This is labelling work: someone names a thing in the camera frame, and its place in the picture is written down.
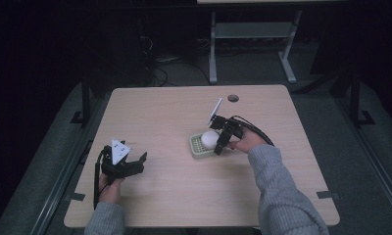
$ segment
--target soap dish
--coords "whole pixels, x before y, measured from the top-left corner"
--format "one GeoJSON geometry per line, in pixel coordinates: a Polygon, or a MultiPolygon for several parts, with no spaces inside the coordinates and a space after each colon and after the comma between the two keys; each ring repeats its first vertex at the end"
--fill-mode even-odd
{"type": "Polygon", "coordinates": [[[215,155],[214,150],[206,150],[202,145],[202,134],[192,135],[189,138],[192,157],[195,160],[205,159],[215,155]]]}

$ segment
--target white tracking marker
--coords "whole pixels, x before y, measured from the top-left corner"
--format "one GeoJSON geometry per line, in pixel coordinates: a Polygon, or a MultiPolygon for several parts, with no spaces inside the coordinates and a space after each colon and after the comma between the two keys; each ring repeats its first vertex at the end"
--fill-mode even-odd
{"type": "Polygon", "coordinates": [[[125,157],[131,150],[128,146],[125,146],[122,142],[113,138],[112,140],[112,150],[113,150],[113,165],[116,165],[120,160],[125,157]]]}
{"type": "Polygon", "coordinates": [[[209,117],[208,125],[209,125],[209,123],[211,123],[212,118],[217,114],[217,111],[218,111],[218,109],[220,108],[220,105],[221,105],[221,98],[220,98],[220,100],[218,101],[217,105],[215,106],[214,111],[211,113],[211,117],[209,117]]]}

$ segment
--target white round object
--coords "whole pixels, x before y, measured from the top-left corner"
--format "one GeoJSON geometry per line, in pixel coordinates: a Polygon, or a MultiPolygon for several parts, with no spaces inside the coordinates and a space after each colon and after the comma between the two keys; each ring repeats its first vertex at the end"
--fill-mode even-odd
{"type": "Polygon", "coordinates": [[[217,141],[220,136],[213,130],[208,130],[203,133],[201,137],[202,146],[206,150],[213,150],[217,146],[217,141]]]}

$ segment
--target gray carpet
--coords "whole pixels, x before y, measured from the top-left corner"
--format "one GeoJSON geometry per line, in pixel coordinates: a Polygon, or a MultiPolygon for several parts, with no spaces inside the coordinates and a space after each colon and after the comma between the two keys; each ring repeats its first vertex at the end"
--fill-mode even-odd
{"type": "MultiPolygon", "coordinates": [[[[318,78],[309,74],[316,49],[317,45],[314,44],[296,44],[293,47],[289,60],[299,79],[296,84],[286,81],[275,48],[234,57],[218,57],[218,85],[278,83],[286,85],[289,90],[301,88],[318,78]]],[[[168,82],[172,84],[208,85],[205,76],[209,74],[206,55],[191,61],[176,61],[160,68],[166,71],[168,82]]],[[[164,74],[156,70],[156,75],[162,78],[164,74]]],[[[330,97],[330,85],[329,82],[309,94],[292,96],[327,186],[339,196],[335,205],[341,221],[329,228],[330,233],[392,234],[392,207],[375,177],[353,126],[345,118],[344,110],[338,106],[337,100],[330,97]]],[[[376,122],[374,126],[364,126],[363,132],[376,153],[382,157],[392,177],[392,120],[383,111],[373,92],[367,87],[362,90],[362,108],[368,110],[376,122]]],[[[80,87],[73,89],[4,212],[0,220],[0,234],[29,234],[50,195],[51,187],[62,171],[64,161],[73,156],[72,153],[76,153],[76,158],[84,157],[80,153],[86,140],[93,140],[108,98],[92,101],[94,117],[91,122],[85,128],[80,128],[80,124],[71,124],[74,112],[81,109],[80,87]]],[[[73,169],[71,180],[66,185],[66,192],[56,212],[52,214],[51,222],[45,226],[45,234],[83,233],[82,229],[71,229],[63,223],[69,197],[81,170],[80,161],[73,169]]]]}

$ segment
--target knit sweater sleeve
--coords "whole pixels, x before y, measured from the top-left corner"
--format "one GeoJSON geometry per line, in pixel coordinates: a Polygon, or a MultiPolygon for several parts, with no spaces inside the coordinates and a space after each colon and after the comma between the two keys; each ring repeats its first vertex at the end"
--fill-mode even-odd
{"type": "Polygon", "coordinates": [[[98,203],[95,212],[85,227],[84,234],[122,235],[124,233],[125,210],[120,205],[98,203]]]}
{"type": "Polygon", "coordinates": [[[258,216],[263,234],[328,234],[313,204],[297,189],[277,148],[256,146],[248,160],[261,191],[258,216]]]}

